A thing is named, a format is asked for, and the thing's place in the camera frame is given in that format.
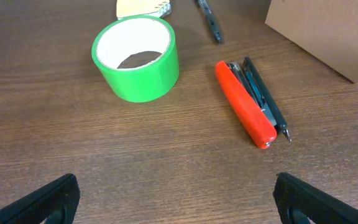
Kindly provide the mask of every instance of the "wooden table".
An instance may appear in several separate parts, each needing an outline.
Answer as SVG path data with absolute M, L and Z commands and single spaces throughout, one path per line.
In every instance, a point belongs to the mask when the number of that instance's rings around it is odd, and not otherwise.
M 180 78 L 135 104 L 91 59 L 115 1 L 0 0 L 0 208 L 73 173 L 75 223 L 280 223 L 279 172 L 358 208 L 358 84 L 266 26 L 269 1 L 210 1 L 219 46 L 192 0 L 172 5 Z M 257 149 L 226 101 L 214 65 L 246 55 L 293 143 Z

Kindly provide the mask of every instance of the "white tape core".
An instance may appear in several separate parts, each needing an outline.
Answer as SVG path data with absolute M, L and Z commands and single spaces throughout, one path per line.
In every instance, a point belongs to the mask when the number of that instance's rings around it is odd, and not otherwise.
M 170 33 L 159 21 L 148 18 L 129 19 L 110 27 L 96 46 L 99 61 L 115 70 L 134 70 L 150 65 L 162 57 L 170 45 Z M 159 52 L 161 55 L 146 65 L 137 68 L 118 66 L 128 57 L 146 51 Z

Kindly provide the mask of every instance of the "green tape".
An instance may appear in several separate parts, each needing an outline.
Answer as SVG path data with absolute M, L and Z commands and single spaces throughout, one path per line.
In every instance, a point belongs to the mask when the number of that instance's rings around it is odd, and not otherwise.
M 144 51 L 161 56 L 141 67 L 118 68 L 129 56 Z M 175 33 L 166 21 L 152 16 L 130 16 L 107 26 L 93 43 L 92 58 L 115 94 L 130 102 L 163 96 L 179 76 Z

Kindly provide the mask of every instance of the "brown box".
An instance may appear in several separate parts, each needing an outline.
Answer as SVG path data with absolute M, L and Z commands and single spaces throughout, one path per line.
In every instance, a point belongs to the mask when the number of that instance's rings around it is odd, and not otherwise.
M 266 24 L 358 82 L 358 0 L 272 0 Z

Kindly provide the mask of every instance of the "orange-red handle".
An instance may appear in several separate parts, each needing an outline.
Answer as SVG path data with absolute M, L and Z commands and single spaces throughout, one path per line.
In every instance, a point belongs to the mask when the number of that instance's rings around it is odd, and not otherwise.
M 218 62 L 215 72 L 227 100 L 251 138 L 259 148 L 268 148 L 277 137 L 271 122 L 225 62 Z

